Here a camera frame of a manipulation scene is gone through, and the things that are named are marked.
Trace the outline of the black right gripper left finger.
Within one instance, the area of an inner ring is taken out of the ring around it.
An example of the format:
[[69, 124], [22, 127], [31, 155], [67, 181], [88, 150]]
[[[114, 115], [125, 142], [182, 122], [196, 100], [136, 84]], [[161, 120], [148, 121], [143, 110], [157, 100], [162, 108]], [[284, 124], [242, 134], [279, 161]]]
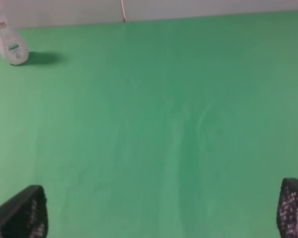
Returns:
[[43, 186], [30, 185], [0, 206], [0, 238], [45, 238], [48, 230]]

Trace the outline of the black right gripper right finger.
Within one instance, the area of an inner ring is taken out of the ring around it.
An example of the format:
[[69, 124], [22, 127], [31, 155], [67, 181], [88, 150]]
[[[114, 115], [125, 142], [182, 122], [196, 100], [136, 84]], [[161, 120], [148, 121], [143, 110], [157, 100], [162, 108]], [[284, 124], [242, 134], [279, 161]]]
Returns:
[[284, 178], [277, 207], [277, 228], [282, 238], [298, 238], [298, 179]]

